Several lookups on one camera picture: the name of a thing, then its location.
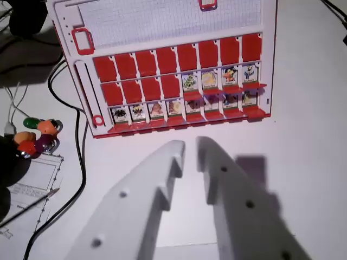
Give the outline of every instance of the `red plastic clip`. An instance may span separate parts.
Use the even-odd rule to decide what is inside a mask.
[[[77,43],[77,39],[76,39],[76,33],[86,33],[87,39],[88,39],[88,43],[89,43],[89,49],[80,49],[78,47],[78,43]],[[87,30],[87,28],[75,28],[71,31],[72,34],[72,38],[74,39],[75,45],[76,45],[76,49],[79,55],[89,55],[89,54],[93,54],[95,47],[94,47],[94,43],[92,40],[92,34]]]
[[[191,100],[197,100],[201,98],[201,94],[199,93],[199,91],[190,91],[190,92],[186,92],[183,93],[183,97],[186,101],[191,101]]]
[[[244,83],[243,89],[257,89],[266,87],[266,84],[261,84],[259,82]]]
[[[243,112],[248,116],[248,118],[263,118],[266,113],[258,106],[243,107]]]
[[[241,93],[243,89],[240,88],[238,85],[234,85],[234,86],[224,86],[223,91],[227,94],[237,94],[237,93]]]
[[[104,124],[105,124],[105,122],[104,122],[104,118],[101,116],[101,115],[95,115],[95,116],[93,116],[93,123],[96,125],[96,126],[103,126]]]
[[[217,7],[217,0],[213,0],[210,4],[202,4],[202,0],[199,0],[199,6],[203,11],[207,9],[215,9]]]
[[[214,119],[220,119],[223,117],[223,115],[218,111],[205,111],[205,117],[208,120],[214,120]]]

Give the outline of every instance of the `black object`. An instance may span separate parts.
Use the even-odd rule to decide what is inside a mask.
[[[10,31],[15,36],[30,37],[40,32],[47,17],[45,1],[7,0],[13,11],[10,16]]]
[[[342,25],[347,29],[347,14],[342,11],[339,7],[331,3],[329,0],[321,0],[326,7],[342,22]],[[347,36],[343,39],[343,42],[347,46]]]
[[[3,185],[5,175],[13,172],[16,165],[17,148],[11,140],[0,136],[0,186]]]
[[[80,166],[81,166],[81,171],[82,171],[82,183],[79,187],[79,189],[76,191],[76,193],[71,197],[71,199],[66,202],[64,204],[64,206],[62,208],[60,208],[57,212],[55,212],[47,221],[46,223],[44,223],[39,229],[37,229],[34,234],[31,236],[28,245],[27,245],[27,249],[25,250],[25,254],[24,254],[24,260],[27,260],[30,254],[30,250],[31,247],[33,246],[35,240],[39,237],[39,235],[44,232],[47,228],[49,228],[56,220],[58,220],[59,217],[61,217],[72,205],[73,203],[79,198],[79,196],[82,194],[85,186],[86,186],[86,181],[87,181],[87,175],[86,175],[86,164],[85,164],[85,156],[84,156],[84,152],[85,152],[85,140],[86,140],[86,134],[87,134],[87,130],[88,130],[88,123],[86,123],[86,127],[85,127],[85,132],[83,135],[83,140],[82,140],[82,148],[80,148],[80,143],[79,143],[79,123],[80,123],[80,113],[85,114],[84,110],[82,110],[81,108],[77,108],[74,107],[68,103],[66,103],[65,101],[61,100],[53,91],[52,89],[52,81],[55,79],[55,76],[57,74],[59,74],[60,72],[62,72],[62,70],[60,70],[59,72],[57,72],[56,75],[54,75],[56,73],[56,71],[59,69],[59,67],[64,64],[66,61],[61,61],[54,69],[53,71],[50,73],[49,78],[48,78],[48,89],[51,92],[51,94],[53,95],[54,98],[56,98],[59,102],[61,102],[62,104],[64,104],[65,106],[72,108],[74,110],[76,110],[77,116],[76,116],[76,125],[75,125],[75,142],[76,142],[76,149],[77,149],[77,155],[78,155],[78,159],[80,162]]]

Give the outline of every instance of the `cartoon character picture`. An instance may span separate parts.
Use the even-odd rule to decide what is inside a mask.
[[[201,78],[202,78],[202,88],[208,89],[208,88],[217,88],[217,76],[216,73],[212,71],[205,71],[201,72]]]
[[[259,67],[256,64],[242,66],[242,83],[250,83],[258,81]]]
[[[185,102],[185,110],[187,114],[200,113],[200,100],[191,100]]]
[[[179,99],[167,101],[166,106],[168,107],[168,116],[182,114],[181,101]]]
[[[219,99],[216,95],[206,96],[204,98],[204,110],[215,111],[219,109]]]
[[[255,106],[258,100],[258,93],[245,91],[242,94],[242,105],[243,106]]]
[[[142,104],[137,104],[130,107],[131,118],[133,122],[146,120],[146,115]]]
[[[223,109],[237,108],[237,96],[226,94],[223,100]]]
[[[254,74],[253,66],[252,65],[247,66],[247,69],[245,71],[246,80],[249,80],[249,77],[252,76],[253,74]]]
[[[111,113],[113,116],[113,121],[115,124],[128,122],[125,107],[111,108]]]
[[[237,69],[234,66],[222,69],[222,83],[223,86],[237,84]]]
[[[148,110],[150,112],[150,118],[162,118],[164,117],[163,105],[160,102],[154,102],[148,104]]]
[[[182,75],[183,91],[193,91],[198,89],[197,76],[194,73]]]

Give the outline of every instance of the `white cable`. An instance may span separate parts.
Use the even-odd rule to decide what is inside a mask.
[[[11,104],[10,104],[10,108],[9,108],[9,115],[8,115],[8,121],[9,121],[9,122],[10,122],[10,114],[11,114],[11,107],[12,107],[12,106],[14,107],[15,110],[17,110],[18,112],[22,113],[22,114],[23,114],[24,116],[26,116],[27,118],[30,117],[26,112],[22,111],[20,108],[18,108],[18,106],[16,106],[16,105],[14,104],[14,100],[15,100],[15,97],[16,97],[16,94],[17,94],[17,91],[18,91],[18,87],[19,87],[19,83],[18,83],[18,85],[17,85],[17,87],[16,87],[16,90],[15,90],[14,95],[11,95],[11,91],[10,91],[10,89],[9,89],[8,87],[4,87],[5,90],[7,91],[8,96],[9,96],[10,99],[11,99]]]

